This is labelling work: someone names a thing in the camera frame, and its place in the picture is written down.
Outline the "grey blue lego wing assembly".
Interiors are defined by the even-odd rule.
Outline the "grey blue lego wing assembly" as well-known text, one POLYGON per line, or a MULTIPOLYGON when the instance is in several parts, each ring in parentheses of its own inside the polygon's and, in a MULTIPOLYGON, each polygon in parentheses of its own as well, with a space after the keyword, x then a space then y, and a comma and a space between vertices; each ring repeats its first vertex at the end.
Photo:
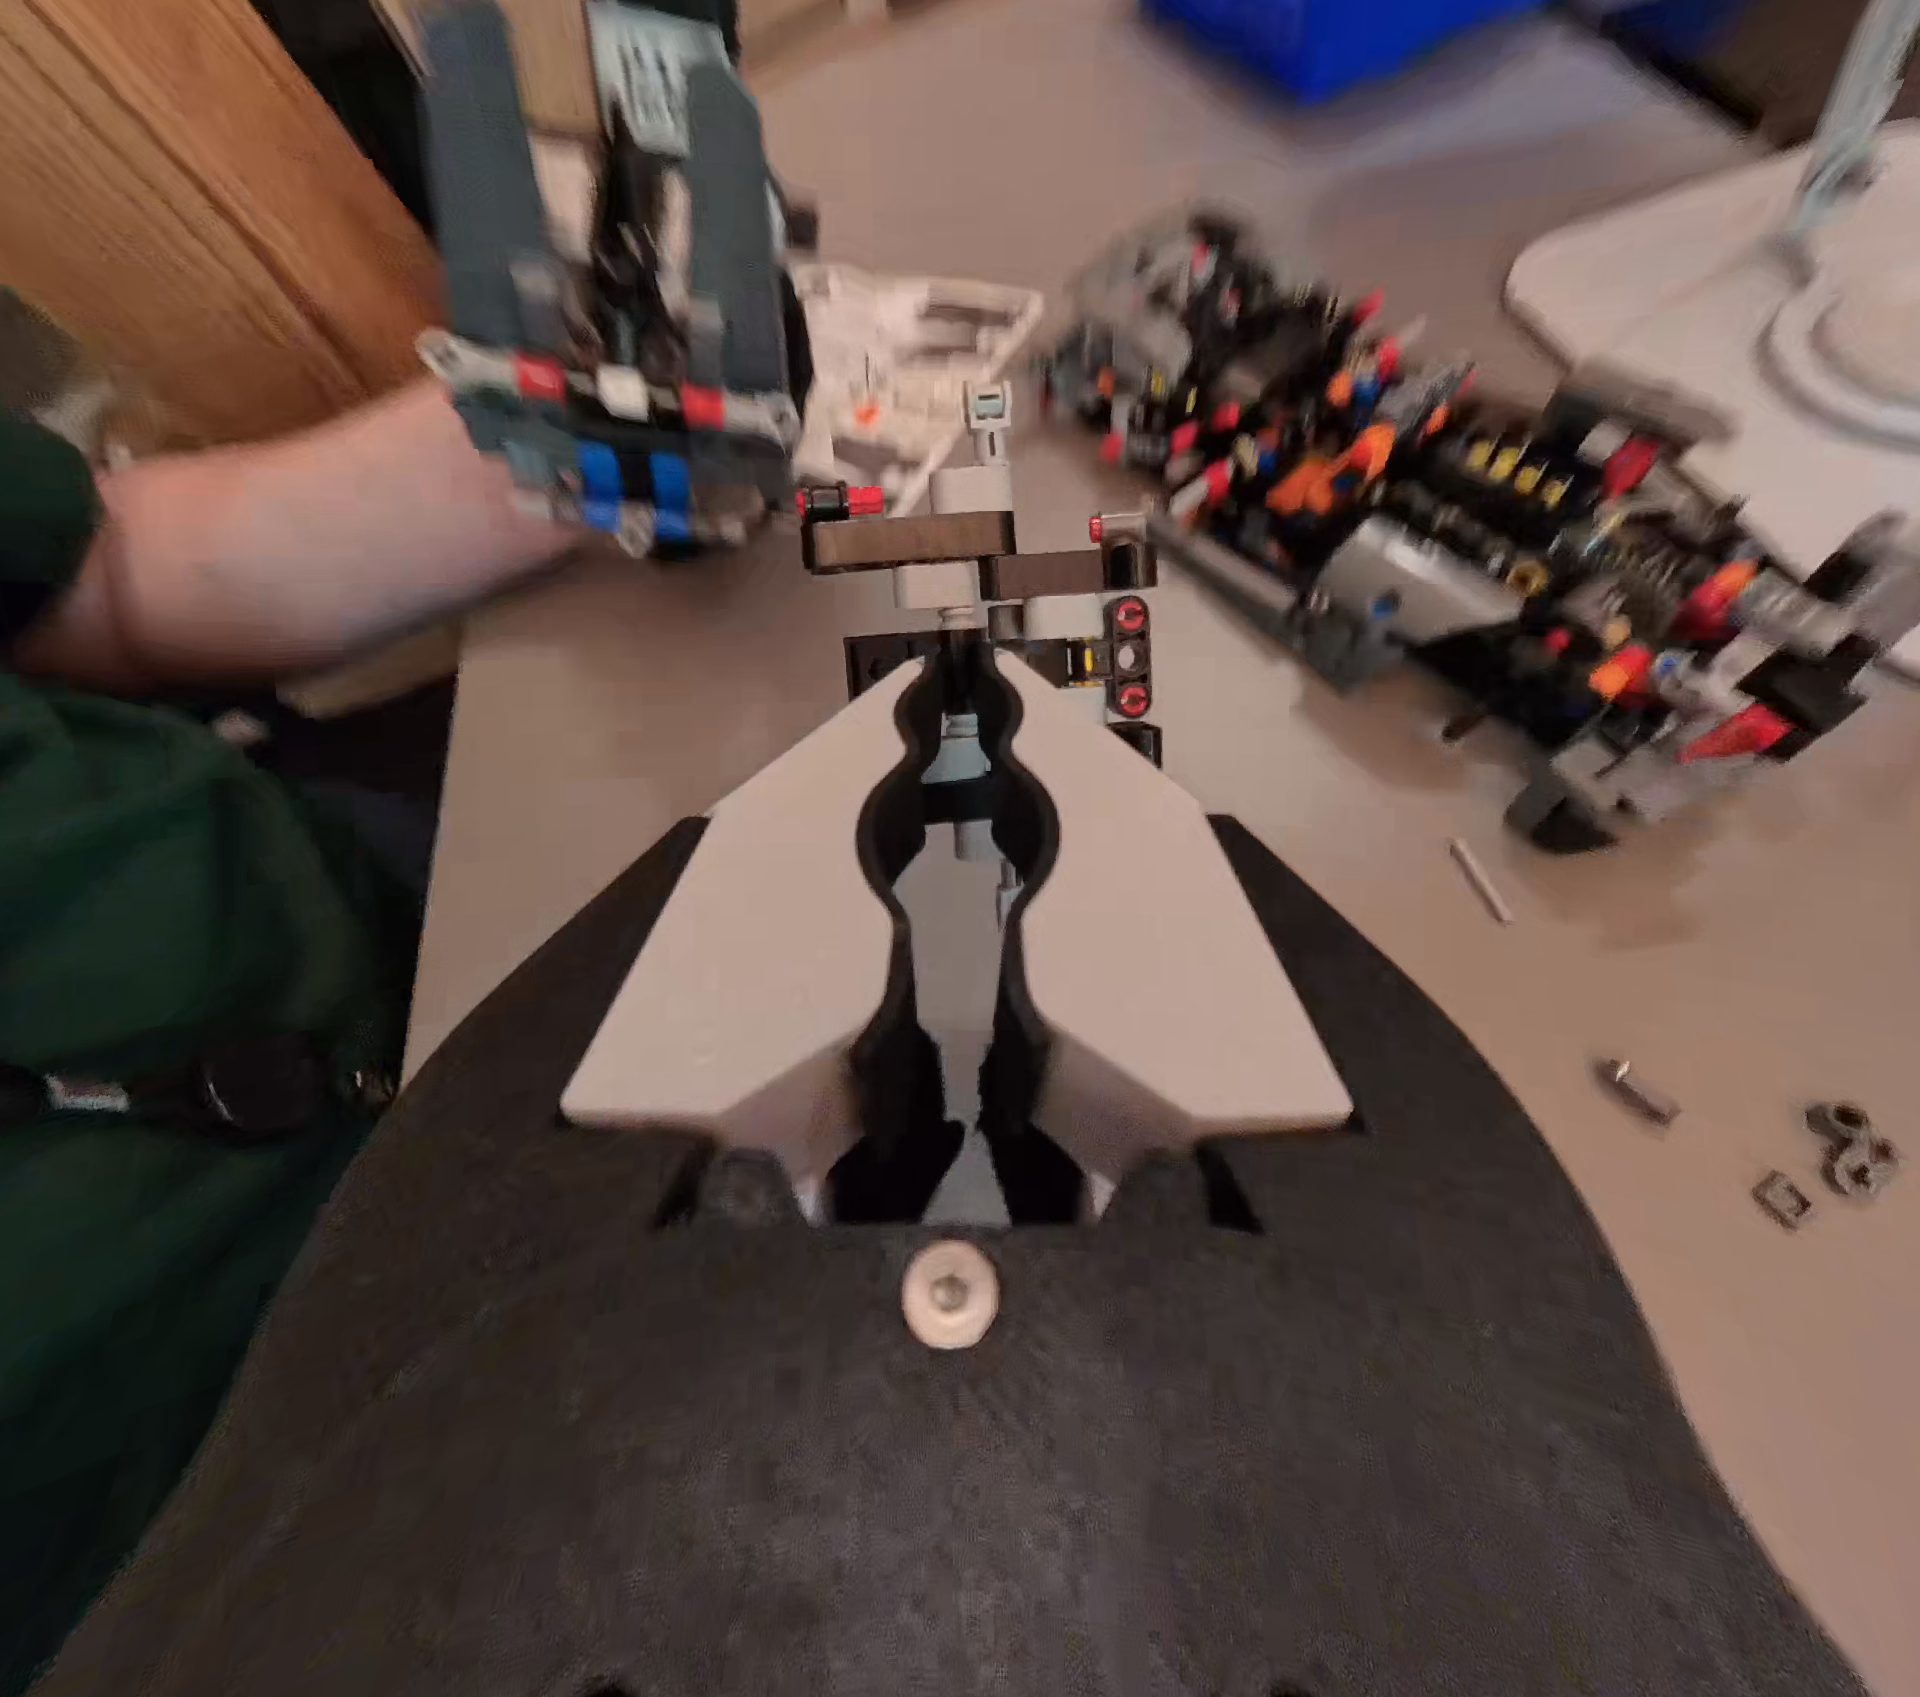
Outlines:
POLYGON ((557 229, 497 0, 423 6, 420 120, 444 323, 416 350, 537 516, 648 556, 795 504, 805 389, 788 217, 720 21, 592 0, 599 132, 557 229))

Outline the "black badge reel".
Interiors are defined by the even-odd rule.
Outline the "black badge reel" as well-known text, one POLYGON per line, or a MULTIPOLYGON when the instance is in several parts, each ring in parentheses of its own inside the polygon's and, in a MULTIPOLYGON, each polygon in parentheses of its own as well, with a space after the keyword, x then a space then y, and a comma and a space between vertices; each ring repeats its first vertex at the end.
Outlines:
POLYGON ((217 1037, 160 1063, 32 1069, 2 1063, 2 1129, 120 1122, 231 1147, 285 1142, 336 1111, 386 1108, 391 1066, 344 1069, 302 1032, 217 1037))

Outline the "wooden partition panel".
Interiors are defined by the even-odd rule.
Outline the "wooden partition panel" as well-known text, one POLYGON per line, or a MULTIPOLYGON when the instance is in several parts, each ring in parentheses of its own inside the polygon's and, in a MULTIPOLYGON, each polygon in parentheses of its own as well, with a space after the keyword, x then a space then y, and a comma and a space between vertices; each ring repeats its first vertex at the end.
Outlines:
POLYGON ((440 260, 249 0, 2 0, 2 274, 170 440, 423 374, 440 260))

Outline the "black lego beam assembly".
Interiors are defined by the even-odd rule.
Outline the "black lego beam assembly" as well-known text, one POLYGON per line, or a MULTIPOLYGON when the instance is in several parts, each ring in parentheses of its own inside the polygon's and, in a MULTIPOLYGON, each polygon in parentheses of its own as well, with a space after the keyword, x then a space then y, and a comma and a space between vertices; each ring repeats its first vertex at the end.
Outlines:
POLYGON ((795 501, 810 574, 889 574, 894 605, 933 618, 933 629, 852 634, 846 690, 857 699, 908 663, 941 685, 939 745, 921 773, 925 822, 948 824, 956 856, 979 863, 996 849, 995 764, 976 702, 995 652, 1025 661, 1093 722, 1165 763, 1149 602, 1159 553, 1143 510, 1094 514, 1087 548, 1020 550, 1011 383, 963 389, 960 414, 948 462, 927 475, 925 508, 846 481, 807 484, 795 501))

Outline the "person's green shirt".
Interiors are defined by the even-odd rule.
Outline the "person's green shirt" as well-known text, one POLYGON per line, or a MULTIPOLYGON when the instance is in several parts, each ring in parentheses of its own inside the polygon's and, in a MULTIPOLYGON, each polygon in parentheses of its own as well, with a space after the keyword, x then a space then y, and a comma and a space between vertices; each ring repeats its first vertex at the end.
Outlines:
POLYGON ((312 1060, 261 1142, 42 1108, 2 1137, 2 1679, 26 1691, 128 1558, 399 1077, 420 907, 347 816, 196 710, 24 677, 106 520, 4 414, 4 1083, 312 1060))

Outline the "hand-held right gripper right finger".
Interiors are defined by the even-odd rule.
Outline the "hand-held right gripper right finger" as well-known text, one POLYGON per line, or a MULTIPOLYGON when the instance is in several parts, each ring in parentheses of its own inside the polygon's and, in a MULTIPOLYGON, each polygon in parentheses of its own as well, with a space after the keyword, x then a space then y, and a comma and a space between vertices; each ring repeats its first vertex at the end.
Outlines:
POLYGON ((1149 1156, 1354 1116, 1202 804, 1027 661, 979 663, 1002 907, 979 1132, 1012 1225, 1149 1156))

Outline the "lego sticker sheet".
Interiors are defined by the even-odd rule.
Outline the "lego sticker sheet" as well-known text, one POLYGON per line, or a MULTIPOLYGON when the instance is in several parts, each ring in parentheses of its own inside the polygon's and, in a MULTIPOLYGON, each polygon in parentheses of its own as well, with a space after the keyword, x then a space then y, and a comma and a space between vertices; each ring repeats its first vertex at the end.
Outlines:
POLYGON ((969 394, 1011 379, 1045 293, 821 257, 791 276, 813 356, 795 477, 877 484, 893 511, 919 508, 934 471, 969 449, 969 394))

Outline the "dark grey lego axle connector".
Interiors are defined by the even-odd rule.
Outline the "dark grey lego axle connector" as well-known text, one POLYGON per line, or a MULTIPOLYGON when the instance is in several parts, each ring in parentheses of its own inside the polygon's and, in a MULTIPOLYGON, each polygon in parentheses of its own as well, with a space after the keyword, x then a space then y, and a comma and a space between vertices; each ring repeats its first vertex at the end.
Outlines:
POLYGON ((1814 1102, 1805 1116, 1822 1144, 1824 1179, 1840 1196, 1875 1203, 1900 1176, 1904 1166, 1900 1147, 1859 1102, 1814 1102))

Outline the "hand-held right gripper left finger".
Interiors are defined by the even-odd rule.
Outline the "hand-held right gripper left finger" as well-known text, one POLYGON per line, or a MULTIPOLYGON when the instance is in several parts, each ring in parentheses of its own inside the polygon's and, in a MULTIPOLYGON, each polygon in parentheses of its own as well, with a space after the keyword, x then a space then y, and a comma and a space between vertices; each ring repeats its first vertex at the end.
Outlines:
POLYGON ((964 1132, 897 886, 945 733, 913 658, 710 808, 561 1095, 576 1126, 776 1156, 840 1221, 915 1221, 964 1132))

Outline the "large lego car chassis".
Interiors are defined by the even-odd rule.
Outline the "large lego car chassis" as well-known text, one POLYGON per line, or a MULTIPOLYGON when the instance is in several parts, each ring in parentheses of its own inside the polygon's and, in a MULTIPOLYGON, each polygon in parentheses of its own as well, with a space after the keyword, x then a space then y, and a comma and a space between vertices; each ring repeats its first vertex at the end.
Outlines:
POLYGON ((1416 663, 1463 699, 1446 742, 1526 738, 1504 818, 1544 852, 1778 773, 1862 709, 1916 629, 1916 522, 1797 569, 1692 465, 1728 423, 1685 392, 1584 365, 1530 405, 1419 342, 1189 206, 1069 279, 1039 388, 1159 484, 1149 538, 1322 681, 1416 663))

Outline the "white book stand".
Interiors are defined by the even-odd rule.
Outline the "white book stand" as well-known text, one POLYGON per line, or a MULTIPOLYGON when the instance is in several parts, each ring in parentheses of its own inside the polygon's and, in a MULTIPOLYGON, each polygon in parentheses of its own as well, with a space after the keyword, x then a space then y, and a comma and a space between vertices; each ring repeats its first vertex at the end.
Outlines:
POLYGON ((1556 229, 1506 278, 1576 370, 1707 415, 1690 465, 1807 571, 1868 523, 1916 563, 1914 44, 1916 0, 1868 0, 1809 147, 1556 229))

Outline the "person's left forearm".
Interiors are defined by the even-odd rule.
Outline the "person's left forearm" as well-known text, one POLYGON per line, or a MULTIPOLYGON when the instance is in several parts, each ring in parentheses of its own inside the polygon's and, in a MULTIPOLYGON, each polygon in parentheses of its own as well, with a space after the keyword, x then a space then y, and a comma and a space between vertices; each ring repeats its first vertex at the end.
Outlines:
POLYGON ((581 550, 420 375, 252 441, 94 467, 4 421, 4 667, 110 695, 302 677, 581 550))

